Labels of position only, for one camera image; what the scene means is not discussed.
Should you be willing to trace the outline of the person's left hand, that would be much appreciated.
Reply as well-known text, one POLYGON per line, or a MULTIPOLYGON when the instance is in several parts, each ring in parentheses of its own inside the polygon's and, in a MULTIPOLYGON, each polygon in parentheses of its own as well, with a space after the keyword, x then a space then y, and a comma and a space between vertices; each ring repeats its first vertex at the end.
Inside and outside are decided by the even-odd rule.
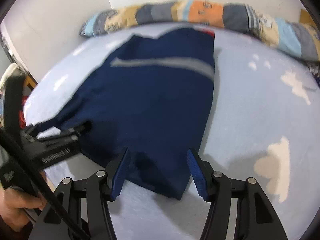
POLYGON ((10 187, 3 189, 1 186, 1 218, 14 232, 20 232, 30 222, 25 209, 43 210, 46 204, 42 194, 34 197, 10 187))

